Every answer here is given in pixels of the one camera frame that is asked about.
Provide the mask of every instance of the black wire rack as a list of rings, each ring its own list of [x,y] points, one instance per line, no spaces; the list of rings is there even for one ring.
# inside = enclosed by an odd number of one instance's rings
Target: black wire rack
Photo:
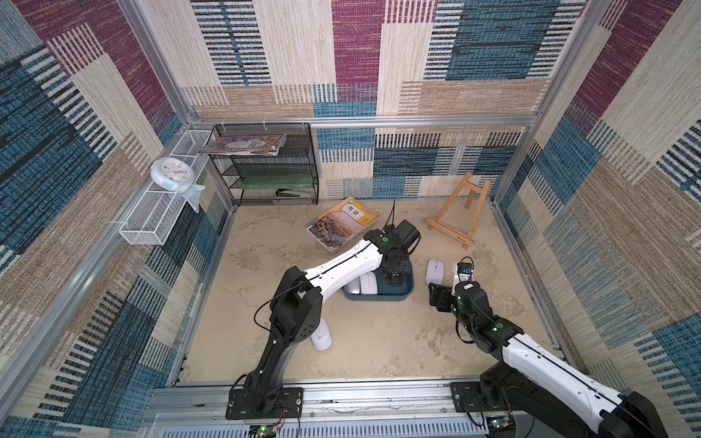
[[[210,141],[230,135],[278,135],[285,134],[287,139],[280,147],[277,156],[239,156],[210,154],[210,159],[217,166],[220,175],[231,192],[234,203],[241,205],[305,205],[319,203],[319,174],[311,139],[311,129],[307,123],[257,123],[257,124],[223,124],[212,129]],[[264,181],[266,177],[303,177],[308,182],[305,187],[299,185],[271,186],[260,189],[246,188],[246,179],[256,177]],[[308,198],[288,198],[278,196],[280,189],[306,193]]]

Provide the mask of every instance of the magazine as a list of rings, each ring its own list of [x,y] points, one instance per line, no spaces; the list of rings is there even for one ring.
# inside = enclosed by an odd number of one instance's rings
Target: magazine
[[[276,156],[285,144],[287,135],[227,135],[209,141],[200,153],[217,155],[265,155]]]
[[[379,217],[376,211],[349,196],[309,222],[306,229],[333,254]]]

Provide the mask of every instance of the patterned fabric wall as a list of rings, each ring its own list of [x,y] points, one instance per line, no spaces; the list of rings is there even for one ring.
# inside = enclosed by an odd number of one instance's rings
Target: patterned fabric wall
[[[466,172],[498,183],[522,126],[313,130],[320,198],[448,196]]]
[[[1,367],[179,122],[115,1],[0,14]]]
[[[201,118],[533,113],[585,0],[144,0]],[[319,130],[321,198],[497,181],[522,127]]]
[[[579,366],[701,431],[701,2],[615,0],[501,201]]]
[[[115,1],[0,0],[0,367],[180,123]],[[224,218],[123,244],[2,437],[128,436],[163,385]]]
[[[123,242],[86,302],[0,427],[0,437],[134,437],[163,387],[228,211],[218,178],[199,184],[163,246]]]

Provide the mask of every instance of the purple fabric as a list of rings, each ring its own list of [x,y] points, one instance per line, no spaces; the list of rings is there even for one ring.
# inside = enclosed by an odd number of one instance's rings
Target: purple fabric
[[[165,93],[116,0],[13,1],[44,42],[88,23],[145,114],[165,98]]]
[[[667,0],[628,2],[576,95],[594,122],[604,114],[677,6]],[[592,125],[584,122],[578,128],[586,135]]]
[[[337,83],[377,83],[385,0],[332,0]]]

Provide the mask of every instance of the metal plate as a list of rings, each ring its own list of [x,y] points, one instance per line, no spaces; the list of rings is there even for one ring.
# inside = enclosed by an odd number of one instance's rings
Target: metal plate
[[[280,390],[279,398],[285,408],[294,411],[294,413],[290,412],[289,410],[285,412],[285,416],[289,420],[294,420],[295,414],[297,414],[298,418],[301,417],[302,402],[304,401],[303,388],[283,388]],[[282,407],[275,408],[273,413],[266,415],[265,418],[278,418],[282,416],[282,414]],[[229,392],[229,403],[226,406],[226,419],[250,420],[253,418],[261,417],[253,414],[250,400],[246,396],[246,391],[243,389],[231,390]]]
[[[479,382],[453,382],[450,384],[450,393],[453,395],[453,405],[455,412],[465,412],[465,408],[470,412],[493,412],[505,411],[506,406],[501,403],[494,408],[484,405],[479,399]]]

